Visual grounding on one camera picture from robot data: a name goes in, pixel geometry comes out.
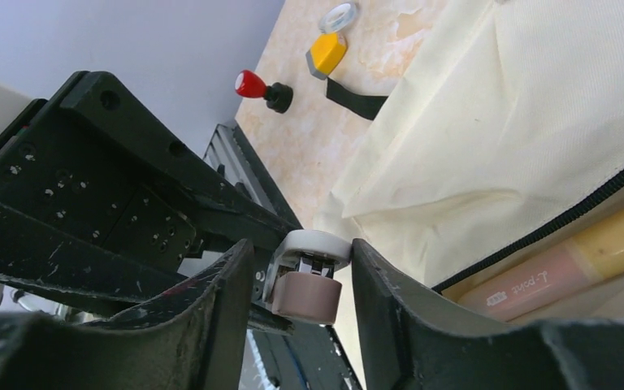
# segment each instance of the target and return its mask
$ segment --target black strap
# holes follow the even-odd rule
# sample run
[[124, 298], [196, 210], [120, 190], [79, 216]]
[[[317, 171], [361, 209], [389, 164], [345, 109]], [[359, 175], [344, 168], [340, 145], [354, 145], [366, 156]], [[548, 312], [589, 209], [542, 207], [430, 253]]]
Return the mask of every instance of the black strap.
[[365, 96], [348, 91], [343, 85], [327, 78], [327, 99], [360, 115], [364, 119], [374, 120], [386, 102], [388, 96]]

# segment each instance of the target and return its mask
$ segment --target wheel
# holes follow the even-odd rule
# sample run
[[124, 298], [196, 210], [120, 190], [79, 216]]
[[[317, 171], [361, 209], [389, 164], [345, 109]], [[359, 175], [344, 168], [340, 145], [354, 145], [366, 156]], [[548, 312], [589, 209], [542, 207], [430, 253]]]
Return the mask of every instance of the wheel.
[[307, 323], [332, 325], [341, 287], [341, 283], [321, 275], [289, 272], [275, 283], [271, 312]]
[[290, 232], [274, 252], [269, 268], [266, 270], [262, 300], [266, 302], [267, 309], [273, 310], [274, 285], [279, 283], [276, 278], [280, 267], [297, 269], [300, 253], [305, 253], [334, 264], [334, 271], [338, 271], [350, 264], [350, 249], [351, 244], [348, 241], [331, 233], [318, 230]]

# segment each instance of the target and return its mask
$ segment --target blue wire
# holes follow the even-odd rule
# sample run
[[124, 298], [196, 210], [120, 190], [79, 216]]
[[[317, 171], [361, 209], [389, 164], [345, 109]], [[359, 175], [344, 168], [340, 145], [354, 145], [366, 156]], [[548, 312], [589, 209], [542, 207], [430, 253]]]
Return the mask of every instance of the blue wire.
[[295, 356], [295, 353], [293, 352], [293, 348], [291, 348], [288, 342], [288, 337], [284, 337], [283, 339], [284, 339], [284, 343], [286, 343], [286, 348], [288, 349], [288, 353], [290, 353], [291, 355], [291, 359], [292, 359], [293, 365], [295, 366], [295, 370], [297, 371], [297, 378], [300, 380], [300, 385], [302, 386], [302, 388], [305, 388], [305, 389], [310, 388], [310, 384], [307, 382], [305, 373], [302, 372], [302, 366], [300, 362], [297, 360], [297, 357]]

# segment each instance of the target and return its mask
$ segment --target yellow tube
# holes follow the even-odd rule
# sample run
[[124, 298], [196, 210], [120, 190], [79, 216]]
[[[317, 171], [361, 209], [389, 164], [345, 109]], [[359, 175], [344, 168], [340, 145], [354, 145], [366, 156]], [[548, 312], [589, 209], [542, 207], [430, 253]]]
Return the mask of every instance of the yellow tube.
[[603, 279], [624, 272], [624, 210], [592, 225], [572, 240]]

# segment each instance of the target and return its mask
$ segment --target yellow button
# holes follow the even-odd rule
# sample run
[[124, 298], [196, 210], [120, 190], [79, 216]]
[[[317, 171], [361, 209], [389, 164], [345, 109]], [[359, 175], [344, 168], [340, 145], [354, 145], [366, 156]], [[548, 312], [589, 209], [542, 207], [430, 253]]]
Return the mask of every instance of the yellow button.
[[348, 46], [337, 32], [323, 34], [307, 52], [307, 65], [312, 76], [325, 80], [340, 63]]

